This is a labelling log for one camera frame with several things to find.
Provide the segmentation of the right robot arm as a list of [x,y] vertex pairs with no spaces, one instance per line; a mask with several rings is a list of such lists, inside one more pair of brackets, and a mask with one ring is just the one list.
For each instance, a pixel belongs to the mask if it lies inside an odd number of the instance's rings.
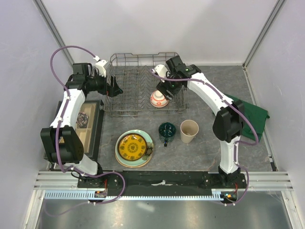
[[186,65],[180,56],[174,56],[165,65],[155,66],[151,73],[160,79],[156,88],[167,100],[187,88],[196,93],[215,115],[213,133],[220,141],[221,162],[218,182],[228,188],[241,172],[238,166],[238,145],[244,125],[244,104],[234,101],[218,90],[196,65]]

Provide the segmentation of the mint green flower plate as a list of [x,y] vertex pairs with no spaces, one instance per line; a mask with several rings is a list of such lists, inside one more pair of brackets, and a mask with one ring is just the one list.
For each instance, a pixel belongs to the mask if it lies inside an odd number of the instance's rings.
[[130,134],[130,133],[136,133],[136,134],[140,134],[141,136],[144,137],[146,143],[147,143],[147,150],[146,150],[146,153],[144,154],[144,156],[142,157],[144,160],[146,160],[147,157],[149,156],[153,156],[153,149],[154,149],[154,144],[153,144],[153,140],[152,138],[149,136],[148,133],[146,133],[145,131],[143,130],[137,130],[137,129],[134,129],[134,130],[130,130],[130,131],[127,131],[125,133],[123,133],[117,140],[116,142],[116,145],[115,145],[115,154],[118,154],[118,150],[117,150],[117,146],[118,146],[118,143],[119,143],[119,140],[126,134]]

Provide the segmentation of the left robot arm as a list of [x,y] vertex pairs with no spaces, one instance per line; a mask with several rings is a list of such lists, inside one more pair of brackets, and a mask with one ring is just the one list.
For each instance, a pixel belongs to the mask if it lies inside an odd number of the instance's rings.
[[41,130],[47,159],[56,163],[63,173],[74,170],[88,177],[93,187],[101,187],[105,177],[100,164],[85,155],[84,146],[76,133],[76,122],[90,92],[109,97],[123,93],[114,76],[107,79],[109,65],[106,60],[98,60],[94,65],[73,64],[73,73],[63,85],[64,94],[59,111],[50,126]]

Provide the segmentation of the dark green mug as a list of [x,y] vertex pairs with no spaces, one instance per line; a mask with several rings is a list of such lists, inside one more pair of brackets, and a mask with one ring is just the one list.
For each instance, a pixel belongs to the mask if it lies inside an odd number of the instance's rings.
[[176,135],[176,127],[174,124],[170,122],[164,122],[158,127],[159,139],[163,143],[164,147],[172,142]]

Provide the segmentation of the beige plastic cup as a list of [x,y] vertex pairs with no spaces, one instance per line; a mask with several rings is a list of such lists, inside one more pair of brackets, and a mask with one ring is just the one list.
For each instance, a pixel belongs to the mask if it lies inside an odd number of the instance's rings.
[[181,140],[190,143],[199,132],[199,126],[194,120],[184,120],[180,125]]

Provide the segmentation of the white red patterned bowl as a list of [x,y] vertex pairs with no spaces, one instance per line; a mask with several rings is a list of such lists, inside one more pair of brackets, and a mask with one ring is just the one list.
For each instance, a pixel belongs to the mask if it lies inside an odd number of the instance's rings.
[[159,90],[156,90],[150,96],[150,103],[154,107],[162,108],[169,103],[169,100]]

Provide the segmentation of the yellow black patterned plate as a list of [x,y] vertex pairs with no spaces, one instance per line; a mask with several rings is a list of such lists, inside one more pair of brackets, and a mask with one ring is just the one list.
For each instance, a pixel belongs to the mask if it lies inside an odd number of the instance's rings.
[[136,161],[144,156],[148,146],[143,136],[136,133],[124,135],[118,143],[119,156],[127,161]]

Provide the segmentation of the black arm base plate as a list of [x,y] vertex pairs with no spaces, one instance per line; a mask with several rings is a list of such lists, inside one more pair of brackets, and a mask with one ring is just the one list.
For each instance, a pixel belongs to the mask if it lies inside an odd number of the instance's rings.
[[105,174],[99,178],[78,177],[78,188],[106,188],[108,195],[117,196],[125,188],[123,196],[131,197],[181,197],[207,196],[212,189],[246,188],[243,173],[226,177],[207,171],[132,171]]

